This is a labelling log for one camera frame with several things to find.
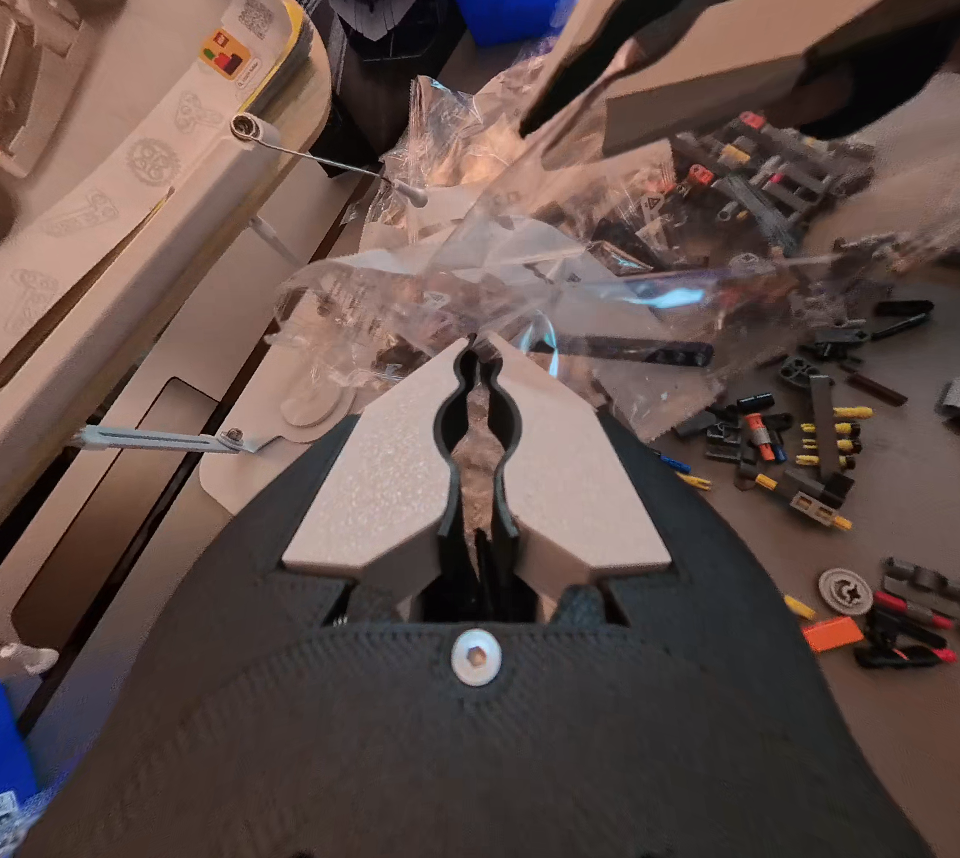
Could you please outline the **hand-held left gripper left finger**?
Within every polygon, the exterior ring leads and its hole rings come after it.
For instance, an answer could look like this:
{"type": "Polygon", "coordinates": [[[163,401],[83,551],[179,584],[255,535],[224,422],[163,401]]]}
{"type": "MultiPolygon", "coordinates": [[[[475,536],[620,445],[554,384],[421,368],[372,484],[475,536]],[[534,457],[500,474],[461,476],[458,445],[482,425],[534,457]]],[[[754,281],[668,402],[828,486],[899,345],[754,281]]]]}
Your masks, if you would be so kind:
{"type": "Polygon", "coordinates": [[[282,554],[287,569],[365,583],[395,603],[440,577],[474,595],[451,456],[469,427],[473,343],[455,340],[356,417],[282,554]]]}

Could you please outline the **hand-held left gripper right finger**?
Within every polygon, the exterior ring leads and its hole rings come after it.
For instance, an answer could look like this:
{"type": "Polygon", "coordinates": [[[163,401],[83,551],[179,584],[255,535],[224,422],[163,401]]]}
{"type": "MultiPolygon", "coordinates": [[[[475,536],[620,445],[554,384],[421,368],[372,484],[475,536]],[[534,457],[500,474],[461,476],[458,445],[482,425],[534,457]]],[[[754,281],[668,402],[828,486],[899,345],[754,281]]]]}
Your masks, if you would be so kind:
{"type": "Polygon", "coordinates": [[[532,609],[555,610],[572,587],[668,573],[671,554],[596,410],[505,339],[482,340],[490,429],[503,446],[494,522],[532,609]]]}

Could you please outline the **black toy assembly orange connectors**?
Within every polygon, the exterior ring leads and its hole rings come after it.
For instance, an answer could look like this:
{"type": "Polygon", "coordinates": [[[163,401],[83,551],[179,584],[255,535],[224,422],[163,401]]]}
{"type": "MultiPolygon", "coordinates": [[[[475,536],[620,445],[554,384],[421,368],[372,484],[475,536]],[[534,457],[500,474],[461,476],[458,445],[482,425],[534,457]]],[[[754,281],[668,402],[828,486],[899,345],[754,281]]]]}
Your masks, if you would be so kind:
{"type": "Polygon", "coordinates": [[[863,191],[876,146],[774,127],[747,110],[712,132],[668,137],[676,182],[663,216],[688,237],[717,235],[728,249],[798,252],[811,222],[863,191]]]}

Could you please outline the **black toy beam with holes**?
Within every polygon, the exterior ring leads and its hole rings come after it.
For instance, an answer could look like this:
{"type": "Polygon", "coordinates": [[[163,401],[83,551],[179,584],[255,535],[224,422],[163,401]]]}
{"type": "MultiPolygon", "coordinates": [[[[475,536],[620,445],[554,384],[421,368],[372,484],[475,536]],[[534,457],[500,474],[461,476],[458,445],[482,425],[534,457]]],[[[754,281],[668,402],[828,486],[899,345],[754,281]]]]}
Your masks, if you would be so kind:
{"type": "Polygon", "coordinates": [[[583,337],[557,335],[553,338],[540,338],[534,341],[531,350],[538,353],[556,352],[559,355],[596,360],[695,369],[707,368],[714,360],[712,344],[601,335],[583,337]]]}

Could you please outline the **pile of small toy pieces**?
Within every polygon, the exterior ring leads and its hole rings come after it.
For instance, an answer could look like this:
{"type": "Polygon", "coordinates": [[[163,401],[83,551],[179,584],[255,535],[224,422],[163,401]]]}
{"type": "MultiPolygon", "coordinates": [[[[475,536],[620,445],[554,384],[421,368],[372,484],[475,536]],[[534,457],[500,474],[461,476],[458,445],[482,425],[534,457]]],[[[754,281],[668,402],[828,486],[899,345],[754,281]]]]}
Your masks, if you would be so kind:
{"type": "Polygon", "coordinates": [[[785,433],[794,418],[777,411],[772,393],[740,397],[731,403],[719,400],[681,420],[667,437],[679,444],[702,445],[702,457],[734,473],[734,485],[751,490],[768,468],[787,463],[785,433]]]}

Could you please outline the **small clear bag toy pieces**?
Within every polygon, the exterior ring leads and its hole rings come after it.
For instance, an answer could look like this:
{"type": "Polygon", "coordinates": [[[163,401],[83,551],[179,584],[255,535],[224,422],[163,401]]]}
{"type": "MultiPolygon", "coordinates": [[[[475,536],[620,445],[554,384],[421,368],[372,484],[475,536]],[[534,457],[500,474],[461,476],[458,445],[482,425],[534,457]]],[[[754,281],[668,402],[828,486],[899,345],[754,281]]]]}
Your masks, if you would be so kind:
{"type": "Polygon", "coordinates": [[[325,379],[381,394],[455,340],[474,339],[479,355],[492,355],[482,340],[492,332],[649,443],[714,403],[804,323],[806,262],[745,253],[715,269],[516,282],[451,269],[453,235],[304,267],[279,291],[270,341],[297,353],[308,385],[325,379]],[[707,343],[714,358],[695,369],[531,350],[557,335],[707,343]]]}

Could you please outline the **clear bag with printed warnings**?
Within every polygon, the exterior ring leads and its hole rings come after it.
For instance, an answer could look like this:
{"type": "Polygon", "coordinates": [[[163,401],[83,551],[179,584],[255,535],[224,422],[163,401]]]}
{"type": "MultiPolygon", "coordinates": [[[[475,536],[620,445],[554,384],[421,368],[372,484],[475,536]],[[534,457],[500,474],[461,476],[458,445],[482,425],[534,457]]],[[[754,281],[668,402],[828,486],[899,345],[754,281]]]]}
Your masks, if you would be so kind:
{"type": "Polygon", "coordinates": [[[660,271],[658,221],[676,181],[667,140],[610,158],[526,151],[480,195],[449,244],[451,269],[549,283],[660,271]]]}

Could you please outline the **toy set instruction booklet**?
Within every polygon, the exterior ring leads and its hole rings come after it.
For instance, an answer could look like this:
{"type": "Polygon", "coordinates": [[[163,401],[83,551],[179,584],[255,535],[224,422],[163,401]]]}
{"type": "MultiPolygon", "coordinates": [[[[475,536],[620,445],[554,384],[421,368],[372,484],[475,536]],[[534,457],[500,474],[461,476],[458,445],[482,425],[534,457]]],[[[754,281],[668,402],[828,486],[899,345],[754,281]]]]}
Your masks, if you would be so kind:
{"type": "Polygon", "coordinates": [[[1,0],[1,348],[228,135],[289,61],[286,0],[1,0]]]}

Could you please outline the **wooden book stand white legs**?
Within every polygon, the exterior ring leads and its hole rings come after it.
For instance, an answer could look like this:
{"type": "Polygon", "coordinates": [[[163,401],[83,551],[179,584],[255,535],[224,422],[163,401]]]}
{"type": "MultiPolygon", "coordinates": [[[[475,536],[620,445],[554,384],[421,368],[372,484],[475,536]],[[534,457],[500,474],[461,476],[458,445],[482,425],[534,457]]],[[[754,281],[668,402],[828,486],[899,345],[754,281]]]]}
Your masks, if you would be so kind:
{"type": "Polygon", "coordinates": [[[2,558],[46,560],[121,459],[135,460],[130,484],[105,494],[104,522],[123,511],[152,520],[168,480],[154,466],[198,465],[200,485],[231,514],[330,429],[348,409],[342,393],[324,419],[299,428],[282,418],[298,361],[264,339],[276,329],[278,290],[326,256],[342,217],[369,179],[330,179],[316,163],[295,166],[256,145],[239,147],[226,187],[202,190],[188,217],[174,193],[109,257],[102,273],[2,388],[2,558]],[[194,437],[243,430],[258,450],[202,455],[183,450],[79,449],[85,420],[120,388],[94,431],[131,429],[166,391],[198,393],[204,424],[194,437]]]}

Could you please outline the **clear plastic bag white label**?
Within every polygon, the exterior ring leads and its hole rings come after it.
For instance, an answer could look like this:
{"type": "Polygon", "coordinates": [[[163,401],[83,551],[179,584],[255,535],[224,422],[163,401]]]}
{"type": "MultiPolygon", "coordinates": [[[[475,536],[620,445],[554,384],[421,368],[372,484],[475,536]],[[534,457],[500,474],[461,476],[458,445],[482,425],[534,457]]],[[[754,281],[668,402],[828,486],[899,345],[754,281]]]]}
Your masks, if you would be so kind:
{"type": "Polygon", "coordinates": [[[414,245],[464,218],[482,193],[523,153],[522,104],[540,62],[519,61],[477,93],[419,76],[411,87],[410,118],[400,141],[382,156],[385,177],[426,194],[416,207],[382,186],[366,213],[373,248],[414,245]]]}

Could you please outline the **grey black toy block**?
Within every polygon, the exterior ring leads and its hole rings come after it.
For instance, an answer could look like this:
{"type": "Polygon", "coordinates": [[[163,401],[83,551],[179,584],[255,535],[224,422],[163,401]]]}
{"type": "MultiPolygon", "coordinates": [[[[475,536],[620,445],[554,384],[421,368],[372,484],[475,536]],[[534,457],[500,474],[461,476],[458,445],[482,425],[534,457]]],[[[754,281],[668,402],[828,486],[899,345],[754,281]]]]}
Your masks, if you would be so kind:
{"type": "Polygon", "coordinates": [[[842,514],[846,492],[834,492],[826,484],[801,472],[786,470],[779,479],[758,473],[754,484],[773,494],[787,507],[817,522],[823,527],[849,532],[854,526],[842,514]]]}

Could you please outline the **short black toy beam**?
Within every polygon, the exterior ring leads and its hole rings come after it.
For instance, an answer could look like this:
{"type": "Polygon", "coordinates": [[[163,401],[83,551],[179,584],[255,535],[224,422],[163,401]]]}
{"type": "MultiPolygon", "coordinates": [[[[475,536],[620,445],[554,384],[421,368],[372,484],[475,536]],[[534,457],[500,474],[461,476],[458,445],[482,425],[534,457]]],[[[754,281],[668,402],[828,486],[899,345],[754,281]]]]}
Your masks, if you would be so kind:
{"type": "Polygon", "coordinates": [[[916,329],[931,319],[934,310],[932,300],[881,300],[873,306],[873,317],[891,322],[875,327],[870,340],[879,342],[916,329]]]}

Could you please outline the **dark toy beam yellow pins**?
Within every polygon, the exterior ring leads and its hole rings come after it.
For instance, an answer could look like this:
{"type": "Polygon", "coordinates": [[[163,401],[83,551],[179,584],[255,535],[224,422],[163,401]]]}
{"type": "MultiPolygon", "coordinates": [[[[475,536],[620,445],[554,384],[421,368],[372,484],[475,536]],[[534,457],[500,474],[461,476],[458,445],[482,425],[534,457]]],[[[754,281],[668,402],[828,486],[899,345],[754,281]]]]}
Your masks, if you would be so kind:
{"type": "Polygon", "coordinates": [[[810,378],[808,393],[812,423],[801,428],[806,437],[796,463],[815,470],[818,480],[826,483],[834,475],[856,467],[863,448],[858,428],[874,416],[874,410],[869,406],[835,405],[833,381],[824,374],[810,378]]]}

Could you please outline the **cluster of grey toy connectors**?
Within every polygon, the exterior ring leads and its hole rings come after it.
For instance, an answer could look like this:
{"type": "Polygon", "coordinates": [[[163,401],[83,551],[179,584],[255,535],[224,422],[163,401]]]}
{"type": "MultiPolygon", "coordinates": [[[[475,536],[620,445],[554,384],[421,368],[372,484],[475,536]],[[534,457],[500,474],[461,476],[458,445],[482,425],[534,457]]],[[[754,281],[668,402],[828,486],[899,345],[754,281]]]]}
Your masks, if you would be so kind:
{"type": "Polygon", "coordinates": [[[812,339],[798,350],[820,361],[845,360],[871,339],[870,332],[858,327],[826,327],[817,329],[812,339]]]}

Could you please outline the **grey round toy pulley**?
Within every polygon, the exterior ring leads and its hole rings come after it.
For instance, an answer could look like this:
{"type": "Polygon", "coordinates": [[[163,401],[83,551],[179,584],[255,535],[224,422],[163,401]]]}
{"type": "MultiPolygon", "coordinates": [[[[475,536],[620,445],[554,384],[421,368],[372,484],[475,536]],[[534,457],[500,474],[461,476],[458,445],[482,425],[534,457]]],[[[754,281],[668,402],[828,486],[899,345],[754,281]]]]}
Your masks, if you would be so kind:
{"type": "Polygon", "coordinates": [[[843,616],[865,615],[874,605],[870,584],[857,573],[843,567],[823,571],[818,577],[817,588],[823,603],[843,616]]]}

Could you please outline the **orange toy connector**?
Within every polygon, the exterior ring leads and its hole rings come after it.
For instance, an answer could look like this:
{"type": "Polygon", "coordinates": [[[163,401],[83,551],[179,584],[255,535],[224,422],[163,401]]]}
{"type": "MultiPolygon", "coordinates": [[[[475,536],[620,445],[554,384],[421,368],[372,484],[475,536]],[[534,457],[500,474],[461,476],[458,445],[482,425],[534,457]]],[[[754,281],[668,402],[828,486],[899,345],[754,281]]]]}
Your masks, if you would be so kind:
{"type": "Polygon", "coordinates": [[[810,623],[801,629],[801,634],[815,655],[858,645],[865,640],[863,631],[849,616],[810,623]]]}

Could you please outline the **brown toy rod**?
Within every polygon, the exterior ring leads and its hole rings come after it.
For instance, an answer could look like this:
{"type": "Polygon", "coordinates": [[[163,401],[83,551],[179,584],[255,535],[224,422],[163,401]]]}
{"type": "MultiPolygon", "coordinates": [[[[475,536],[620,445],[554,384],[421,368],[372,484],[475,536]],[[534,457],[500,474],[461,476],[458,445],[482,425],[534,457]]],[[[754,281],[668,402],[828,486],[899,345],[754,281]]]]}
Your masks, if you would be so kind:
{"type": "Polygon", "coordinates": [[[905,406],[909,400],[903,393],[877,382],[862,372],[848,373],[846,384],[894,408],[905,406]]]}

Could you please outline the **grey toy connector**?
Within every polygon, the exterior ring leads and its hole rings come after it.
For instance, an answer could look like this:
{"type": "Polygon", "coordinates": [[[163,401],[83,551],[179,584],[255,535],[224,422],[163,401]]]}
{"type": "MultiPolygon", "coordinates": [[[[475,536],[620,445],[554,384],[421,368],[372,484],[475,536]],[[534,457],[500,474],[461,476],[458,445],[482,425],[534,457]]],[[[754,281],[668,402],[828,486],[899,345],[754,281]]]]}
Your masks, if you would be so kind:
{"type": "Polygon", "coordinates": [[[959,602],[959,582],[935,569],[930,569],[904,560],[887,557],[881,562],[885,578],[906,583],[918,591],[931,593],[942,599],[959,602]]]}

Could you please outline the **red and grey toy pins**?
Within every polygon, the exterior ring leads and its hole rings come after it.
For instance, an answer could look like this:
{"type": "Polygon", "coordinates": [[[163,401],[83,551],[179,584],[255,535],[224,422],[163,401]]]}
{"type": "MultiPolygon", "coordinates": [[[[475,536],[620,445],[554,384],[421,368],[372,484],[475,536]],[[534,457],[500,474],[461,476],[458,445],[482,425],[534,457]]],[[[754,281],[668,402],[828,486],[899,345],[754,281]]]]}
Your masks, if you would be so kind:
{"type": "Polygon", "coordinates": [[[954,621],[925,606],[909,602],[888,592],[878,590],[873,594],[873,606],[878,611],[895,614],[914,624],[939,631],[952,630],[954,621]]]}

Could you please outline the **black toy piece red stripe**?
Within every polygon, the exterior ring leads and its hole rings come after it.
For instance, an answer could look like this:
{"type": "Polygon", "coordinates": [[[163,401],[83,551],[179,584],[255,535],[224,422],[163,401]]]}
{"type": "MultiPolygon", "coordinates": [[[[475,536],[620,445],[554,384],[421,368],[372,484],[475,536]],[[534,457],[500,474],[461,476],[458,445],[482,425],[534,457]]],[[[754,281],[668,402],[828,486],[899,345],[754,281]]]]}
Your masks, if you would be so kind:
{"type": "Polygon", "coordinates": [[[913,670],[955,664],[958,656],[946,639],[921,626],[903,623],[869,625],[865,643],[853,650],[867,670],[913,670]]]}

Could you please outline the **blue plastic object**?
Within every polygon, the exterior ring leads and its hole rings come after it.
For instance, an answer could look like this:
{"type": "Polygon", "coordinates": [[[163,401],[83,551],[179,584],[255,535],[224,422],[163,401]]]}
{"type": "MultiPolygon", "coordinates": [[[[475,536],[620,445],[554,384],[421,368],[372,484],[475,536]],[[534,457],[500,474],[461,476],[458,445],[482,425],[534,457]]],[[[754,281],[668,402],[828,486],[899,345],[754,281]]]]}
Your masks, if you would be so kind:
{"type": "Polygon", "coordinates": [[[13,708],[1,685],[1,793],[13,793],[19,805],[27,804],[39,786],[27,746],[18,732],[13,708]]]}

